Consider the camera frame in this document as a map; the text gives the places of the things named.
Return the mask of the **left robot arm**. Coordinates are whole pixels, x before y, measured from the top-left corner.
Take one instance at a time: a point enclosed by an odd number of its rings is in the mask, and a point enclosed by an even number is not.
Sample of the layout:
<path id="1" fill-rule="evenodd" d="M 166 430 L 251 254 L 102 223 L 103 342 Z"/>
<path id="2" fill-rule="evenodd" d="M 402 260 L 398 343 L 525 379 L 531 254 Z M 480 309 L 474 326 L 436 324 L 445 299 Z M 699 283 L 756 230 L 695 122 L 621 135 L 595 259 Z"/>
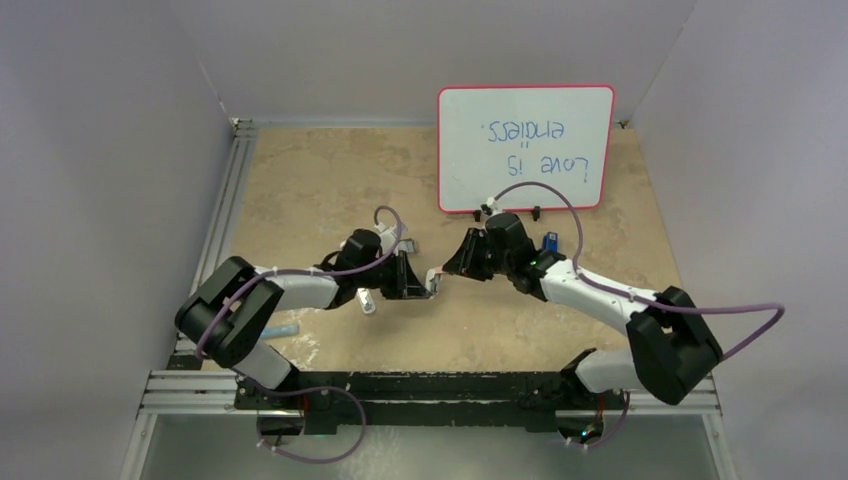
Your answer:
<path id="1" fill-rule="evenodd" d="M 376 290 L 386 300 L 433 297 L 414 274 L 395 232 L 356 229 L 321 263 L 306 269 L 254 266 L 232 256 L 177 310 L 177 330 L 195 345 L 200 359 L 245 375 L 259 384 L 272 408 L 297 399 L 298 370 L 262 337 L 280 311 L 333 310 Z"/>

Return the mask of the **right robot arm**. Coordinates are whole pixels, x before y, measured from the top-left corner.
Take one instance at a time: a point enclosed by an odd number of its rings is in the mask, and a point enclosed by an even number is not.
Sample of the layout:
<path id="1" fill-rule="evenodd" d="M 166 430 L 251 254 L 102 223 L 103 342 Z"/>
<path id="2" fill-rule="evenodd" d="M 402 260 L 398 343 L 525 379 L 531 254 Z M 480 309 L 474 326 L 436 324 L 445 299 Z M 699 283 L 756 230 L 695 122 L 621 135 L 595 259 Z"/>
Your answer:
<path id="1" fill-rule="evenodd" d="M 468 229 L 442 270 L 478 281 L 503 275 L 517 291 L 575 309 L 626 338 L 625 349 L 589 349 L 567 365 L 561 392 L 576 407 L 615 389 L 647 391 L 677 405 L 724 355 L 685 291 L 632 287 L 577 267 L 559 252 L 536 247 L 513 213 Z"/>

